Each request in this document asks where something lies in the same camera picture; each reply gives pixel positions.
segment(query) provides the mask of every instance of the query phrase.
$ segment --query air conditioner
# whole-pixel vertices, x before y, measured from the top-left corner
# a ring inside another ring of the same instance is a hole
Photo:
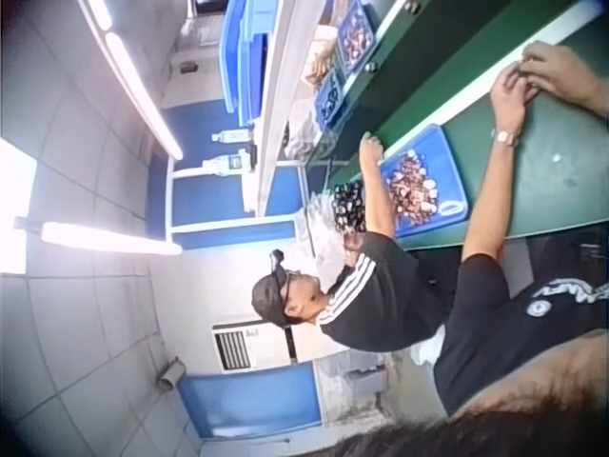
[[[216,324],[211,329],[222,373],[286,367],[292,363],[285,330],[264,321]]]

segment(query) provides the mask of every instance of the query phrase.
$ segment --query ceiling light fixture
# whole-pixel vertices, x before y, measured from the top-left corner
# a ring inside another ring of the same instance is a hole
[[[112,27],[112,16],[110,16],[106,2],[104,0],[88,0],[88,6],[93,12],[97,27],[103,31],[110,30]]]
[[[0,273],[26,273],[26,233],[14,227],[27,217],[37,162],[0,138]]]
[[[106,34],[106,44],[108,45],[108,49],[118,70],[125,78],[133,98],[135,98],[150,122],[152,129],[158,135],[159,141],[171,157],[175,160],[182,160],[184,157],[182,148],[180,148],[180,145],[178,145],[173,134],[169,131],[165,120],[161,117],[161,113],[157,110],[154,102],[150,98],[146,86],[144,86],[137,69],[133,65],[133,61],[129,57],[123,40],[121,40],[116,33],[109,32]]]
[[[175,243],[60,222],[45,222],[42,225],[41,238],[54,245],[104,252],[158,255],[182,253],[182,247]]]

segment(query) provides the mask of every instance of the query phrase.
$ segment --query hand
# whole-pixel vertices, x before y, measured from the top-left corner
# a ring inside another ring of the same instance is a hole
[[[360,168],[374,166],[377,167],[383,158],[383,145],[381,141],[366,132],[360,141]]]
[[[317,56],[313,61],[311,73],[317,78],[323,79],[330,71],[330,65],[326,58]]]
[[[577,55],[565,46],[536,41],[524,48],[521,71],[529,73],[527,81],[557,97],[590,108],[602,81]]]
[[[343,236],[343,247],[347,252],[359,252],[363,244],[363,233],[358,231]]]
[[[518,62],[503,69],[490,91],[497,130],[519,135],[524,123],[526,102],[538,92],[539,89],[535,87],[527,87],[526,79],[519,72]]]

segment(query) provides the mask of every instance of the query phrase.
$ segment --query blue door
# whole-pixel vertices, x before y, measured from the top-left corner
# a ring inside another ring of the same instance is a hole
[[[202,438],[264,436],[322,421],[310,363],[243,374],[189,376],[179,389]]]

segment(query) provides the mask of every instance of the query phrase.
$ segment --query plastic bottle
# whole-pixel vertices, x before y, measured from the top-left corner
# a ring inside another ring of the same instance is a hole
[[[210,160],[204,160],[201,165],[203,174],[217,174],[218,176],[231,176],[251,172],[249,153],[239,149],[237,154],[219,155]]]
[[[250,129],[222,130],[211,134],[211,141],[218,143],[249,143],[253,140],[253,132]]]

